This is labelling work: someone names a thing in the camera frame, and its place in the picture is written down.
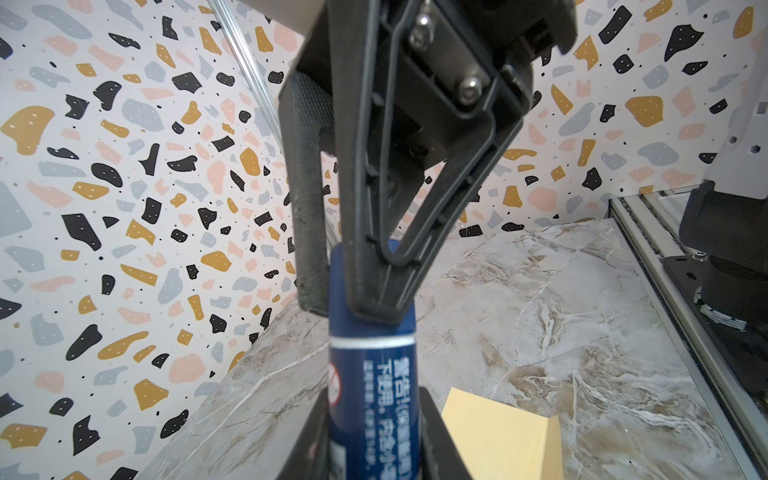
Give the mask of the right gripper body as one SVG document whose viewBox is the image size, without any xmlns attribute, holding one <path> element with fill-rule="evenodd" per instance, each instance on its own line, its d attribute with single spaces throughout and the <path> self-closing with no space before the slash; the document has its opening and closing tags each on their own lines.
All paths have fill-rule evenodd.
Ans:
<svg viewBox="0 0 768 480">
<path fill-rule="evenodd" d="M 576 36 L 571 1 L 326 1 L 293 73 L 293 117 L 521 120 L 533 62 Z"/>
</svg>

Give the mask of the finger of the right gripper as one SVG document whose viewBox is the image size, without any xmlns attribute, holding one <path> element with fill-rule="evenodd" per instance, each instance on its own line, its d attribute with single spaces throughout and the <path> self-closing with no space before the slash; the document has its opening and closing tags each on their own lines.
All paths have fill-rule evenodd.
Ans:
<svg viewBox="0 0 768 480">
<path fill-rule="evenodd" d="M 293 217 L 298 303 L 326 317 L 329 309 L 328 228 L 321 154 L 335 152 L 331 96 L 305 73 L 288 77 L 279 100 Z"/>
<path fill-rule="evenodd" d="M 346 295 L 372 321 L 399 323 L 459 215 L 521 120 L 335 120 Z"/>
</svg>

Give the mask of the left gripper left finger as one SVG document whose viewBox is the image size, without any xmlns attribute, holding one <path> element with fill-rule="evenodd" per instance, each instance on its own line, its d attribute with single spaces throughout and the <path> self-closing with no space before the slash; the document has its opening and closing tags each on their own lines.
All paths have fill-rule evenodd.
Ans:
<svg viewBox="0 0 768 480">
<path fill-rule="evenodd" d="M 277 480 L 327 480 L 329 478 L 328 391 L 318 395 Z"/>
</svg>

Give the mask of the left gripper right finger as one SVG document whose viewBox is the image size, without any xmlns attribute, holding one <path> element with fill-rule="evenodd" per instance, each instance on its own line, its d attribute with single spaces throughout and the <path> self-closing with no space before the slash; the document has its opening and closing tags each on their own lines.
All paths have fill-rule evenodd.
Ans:
<svg viewBox="0 0 768 480">
<path fill-rule="evenodd" d="M 427 480 L 471 480 L 429 391 L 420 387 L 421 471 Z"/>
</svg>

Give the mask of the yellow paper envelope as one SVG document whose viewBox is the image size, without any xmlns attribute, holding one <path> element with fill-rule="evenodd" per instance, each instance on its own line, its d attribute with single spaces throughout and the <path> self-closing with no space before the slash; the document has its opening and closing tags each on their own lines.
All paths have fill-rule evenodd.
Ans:
<svg viewBox="0 0 768 480">
<path fill-rule="evenodd" d="M 559 418 L 452 388 L 441 413 L 474 479 L 564 478 Z"/>
</svg>

